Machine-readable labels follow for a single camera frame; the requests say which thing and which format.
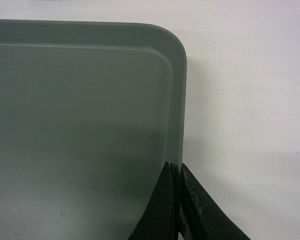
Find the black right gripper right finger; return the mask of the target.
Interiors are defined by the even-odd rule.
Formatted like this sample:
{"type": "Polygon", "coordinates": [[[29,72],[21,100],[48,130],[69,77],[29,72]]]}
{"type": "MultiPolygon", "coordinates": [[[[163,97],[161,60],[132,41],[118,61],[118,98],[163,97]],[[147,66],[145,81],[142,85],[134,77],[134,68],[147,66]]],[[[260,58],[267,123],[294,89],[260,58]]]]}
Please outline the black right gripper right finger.
{"type": "Polygon", "coordinates": [[[249,239],[185,164],[182,164],[180,178],[180,234],[184,240],[249,239]]]}

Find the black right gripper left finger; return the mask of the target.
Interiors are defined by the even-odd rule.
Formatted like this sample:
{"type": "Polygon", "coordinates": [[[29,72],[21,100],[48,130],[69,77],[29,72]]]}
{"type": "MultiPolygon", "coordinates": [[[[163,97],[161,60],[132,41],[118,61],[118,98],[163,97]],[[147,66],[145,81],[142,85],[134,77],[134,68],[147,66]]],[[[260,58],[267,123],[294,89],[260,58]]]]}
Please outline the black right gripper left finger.
{"type": "Polygon", "coordinates": [[[146,209],[129,240],[171,240],[174,237],[175,183],[165,162],[146,209]]]}

